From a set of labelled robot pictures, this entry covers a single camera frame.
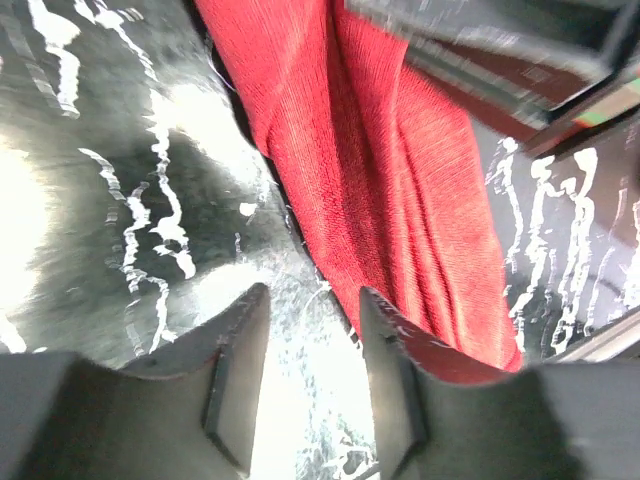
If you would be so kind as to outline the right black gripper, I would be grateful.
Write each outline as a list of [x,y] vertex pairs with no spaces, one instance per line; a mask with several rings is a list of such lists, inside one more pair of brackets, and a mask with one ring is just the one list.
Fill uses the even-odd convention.
[[636,1],[349,1],[407,41],[405,59],[533,157],[639,117]]

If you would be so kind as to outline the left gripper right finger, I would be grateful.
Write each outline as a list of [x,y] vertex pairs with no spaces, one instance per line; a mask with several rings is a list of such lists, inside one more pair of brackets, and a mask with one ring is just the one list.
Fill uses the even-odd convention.
[[360,292],[361,339],[384,479],[635,479],[639,317],[509,373]]

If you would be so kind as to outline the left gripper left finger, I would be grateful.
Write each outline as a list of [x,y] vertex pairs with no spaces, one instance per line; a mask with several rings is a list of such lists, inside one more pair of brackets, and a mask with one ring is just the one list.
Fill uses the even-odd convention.
[[5,479],[244,479],[270,324],[250,287],[122,368],[73,352],[1,358]]

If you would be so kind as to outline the dark red cloth napkin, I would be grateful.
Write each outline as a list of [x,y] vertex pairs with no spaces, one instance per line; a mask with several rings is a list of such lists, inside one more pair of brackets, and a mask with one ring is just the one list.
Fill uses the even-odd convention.
[[405,63],[406,43],[340,1],[197,7],[351,323],[370,286],[447,344],[517,370],[470,121]]

